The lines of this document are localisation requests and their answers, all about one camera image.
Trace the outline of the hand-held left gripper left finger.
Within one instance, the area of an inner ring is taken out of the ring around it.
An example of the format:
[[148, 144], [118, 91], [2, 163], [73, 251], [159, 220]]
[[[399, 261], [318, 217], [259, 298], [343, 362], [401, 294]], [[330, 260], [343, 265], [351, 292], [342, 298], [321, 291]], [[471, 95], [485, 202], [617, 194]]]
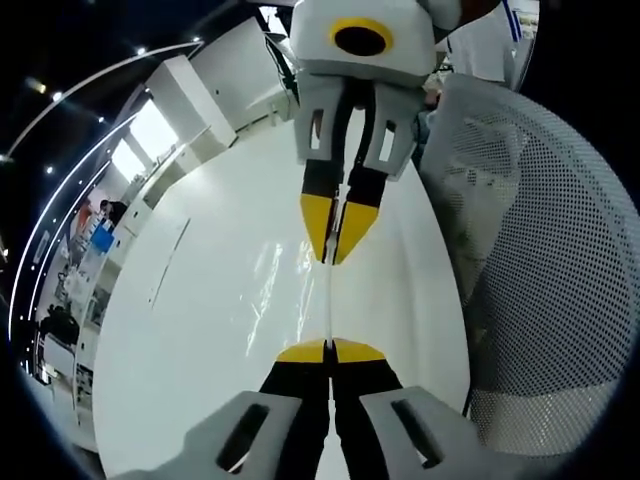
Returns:
[[246, 390], [191, 428], [179, 453], [119, 479], [313, 479], [329, 431], [325, 339], [277, 357], [257, 391]]

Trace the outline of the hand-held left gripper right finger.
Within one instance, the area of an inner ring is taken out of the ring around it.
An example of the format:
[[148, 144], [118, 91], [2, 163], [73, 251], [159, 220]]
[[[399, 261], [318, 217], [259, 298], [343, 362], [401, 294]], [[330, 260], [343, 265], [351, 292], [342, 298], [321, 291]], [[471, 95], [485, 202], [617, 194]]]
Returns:
[[332, 341], [335, 425], [352, 479], [524, 479], [524, 462], [483, 446], [476, 427], [421, 387], [405, 387], [384, 354]]

